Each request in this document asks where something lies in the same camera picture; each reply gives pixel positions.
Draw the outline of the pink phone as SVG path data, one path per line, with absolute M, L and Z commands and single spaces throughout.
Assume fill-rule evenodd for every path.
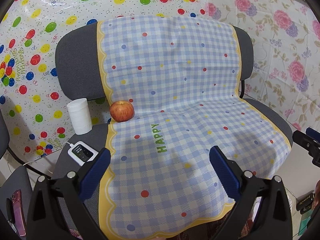
M 11 198 L 6 199 L 8 223 L 13 231 L 20 237 L 26 236 L 25 218 L 22 207 L 22 192 L 16 190 Z

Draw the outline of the green paper bag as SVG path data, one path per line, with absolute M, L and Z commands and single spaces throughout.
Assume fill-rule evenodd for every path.
M 309 210 L 308 212 L 302 214 L 298 236 L 301 236 L 306 231 L 307 224 L 311 219 L 311 214 L 312 214 L 312 210 Z

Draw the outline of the white power bank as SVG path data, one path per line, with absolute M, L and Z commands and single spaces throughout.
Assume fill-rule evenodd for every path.
M 79 166 L 83 166 L 86 162 L 92 161 L 98 155 L 98 151 L 91 148 L 83 141 L 78 141 L 75 144 L 69 144 L 68 155 Z

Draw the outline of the white tissue roll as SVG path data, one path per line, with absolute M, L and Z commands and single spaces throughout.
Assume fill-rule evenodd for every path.
M 92 130 L 92 120 L 86 98 L 71 101 L 67 105 L 67 109 L 77 135 L 83 135 Z

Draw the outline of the red apple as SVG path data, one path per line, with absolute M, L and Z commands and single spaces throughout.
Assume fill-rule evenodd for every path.
M 135 110 L 129 101 L 120 100 L 110 106 L 110 115 L 116 122 L 125 122 L 134 117 Z

